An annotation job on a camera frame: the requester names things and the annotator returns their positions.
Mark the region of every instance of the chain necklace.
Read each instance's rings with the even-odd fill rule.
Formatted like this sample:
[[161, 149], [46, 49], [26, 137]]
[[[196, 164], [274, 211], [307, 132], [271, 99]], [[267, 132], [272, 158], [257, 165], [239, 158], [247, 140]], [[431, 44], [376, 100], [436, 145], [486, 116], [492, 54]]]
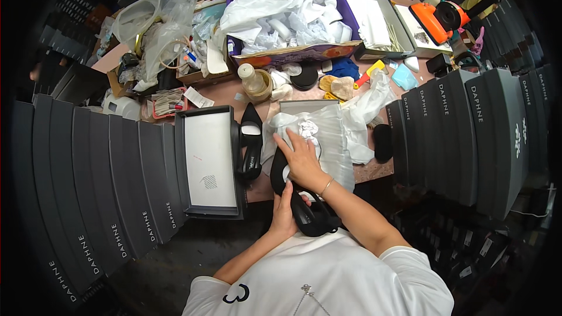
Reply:
[[297, 305], [297, 309], [294, 311], [293, 316], [295, 316], [297, 314], [297, 311], [299, 311], [299, 308], [301, 307], [302, 301], [305, 299], [305, 297], [308, 295], [309, 297], [313, 298], [314, 301], [316, 301], [318, 303], [318, 305], [322, 308], [322, 310], [324, 312], [326, 312], [326, 314], [328, 316], [330, 316], [329, 312], [326, 311], [326, 309], [322, 306], [322, 304], [320, 304], [320, 302], [318, 301], [317, 298], [314, 298], [314, 292], [311, 292], [310, 290], [312, 289], [312, 286], [309, 286], [308, 284], [305, 284], [301, 287], [301, 289], [303, 291], [305, 291], [305, 293], [302, 295], [301, 300], [299, 301], [299, 304]]

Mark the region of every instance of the open shoe box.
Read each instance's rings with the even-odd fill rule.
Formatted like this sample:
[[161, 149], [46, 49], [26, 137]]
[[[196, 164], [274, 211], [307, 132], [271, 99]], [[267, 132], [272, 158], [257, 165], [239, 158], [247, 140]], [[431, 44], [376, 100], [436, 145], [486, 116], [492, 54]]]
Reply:
[[234, 109], [223, 105], [179, 112], [174, 128], [183, 211], [200, 218], [243, 219], [247, 199], [236, 179], [242, 152]]
[[343, 56], [351, 56], [362, 43], [357, 31], [357, 22], [351, 12], [347, 0], [336, 0], [336, 8], [342, 15], [342, 22], [352, 29], [351, 39], [342, 44], [314, 44], [297, 47], [262, 51], [255, 54], [241, 55], [243, 43], [240, 39], [227, 36], [228, 54], [236, 67], [249, 63], [255, 68], [268, 65], [280, 66], [289, 62], [296, 63], [304, 60], [326, 61]]

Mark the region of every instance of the blue cloth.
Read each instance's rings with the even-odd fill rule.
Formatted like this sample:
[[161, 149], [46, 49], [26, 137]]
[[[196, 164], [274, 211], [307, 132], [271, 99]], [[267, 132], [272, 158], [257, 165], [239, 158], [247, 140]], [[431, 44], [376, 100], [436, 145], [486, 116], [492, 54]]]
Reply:
[[359, 66], [355, 65], [349, 58], [332, 60], [332, 70], [326, 72], [334, 77], [351, 77], [354, 81], [359, 79]]
[[404, 64], [400, 64], [396, 71], [394, 71], [392, 74], [392, 81], [405, 91], [418, 86], [418, 80], [416, 80], [408, 66]]

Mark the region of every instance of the woman's hand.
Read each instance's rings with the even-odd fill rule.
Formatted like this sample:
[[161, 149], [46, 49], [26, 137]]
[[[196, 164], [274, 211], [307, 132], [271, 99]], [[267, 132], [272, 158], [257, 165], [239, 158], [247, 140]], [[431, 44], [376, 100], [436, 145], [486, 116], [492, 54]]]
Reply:
[[297, 224], [293, 218], [291, 210], [291, 195], [293, 194], [293, 184], [287, 179], [285, 189], [281, 196], [273, 196], [273, 220], [269, 227], [269, 234], [284, 242], [297, 233]]
[[287, 158], [291, 179], [317, 194], [322, 193], [332, 178], [320, 168], [312, 140], [305, 141], [289, 129], [287, 129], [287, 136], [291, 140], [294, 151], [277, 133], [273, 134], [273, 139]]

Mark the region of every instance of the black shoe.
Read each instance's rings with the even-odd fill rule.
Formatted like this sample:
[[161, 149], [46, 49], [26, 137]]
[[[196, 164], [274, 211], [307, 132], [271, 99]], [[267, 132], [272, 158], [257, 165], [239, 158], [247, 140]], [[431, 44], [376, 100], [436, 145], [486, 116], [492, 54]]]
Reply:
[[241, 147], [247, 146], [244, 160], [242, 161], [242, 168], [239, 173], [240, 176], [247, 180], [253, 181], [260, 176], [261, 173], [261, 147], [263, 145], [263, 138], [261, 135], [262, 123], [261, 118], [257, 114], [256, 108], [250, 102], [242, 116], [240, 127], [240, 142]]
[[[287, 165], [287, 158], [283, 154], [283, 151], [277, 148], [275, 156], [273, 157], [273, 163], [271, 164], [270, 178], [273, 191], [278, 195], [282, 195], [283, 190], [285, 189], [283, 170]], [[309, 207], [306, 205], [305, 201], [302, 200], [299, 192], [309, 193], [316, 202], [313, 202], [313, 205]], [[316, 193], [313, 193], [306, 188], [302, 188], [293, 182], [291, 210], [293, 212], [294, 220], [297, 223], [297, 227], [304, 235], [309, 237], [319, 237], [325, 233], [337, 232], [338, 227], [342, 222], [339, 217], [334, 217], [329, 213], [327, 206], [327, 204], [318, 198]]]

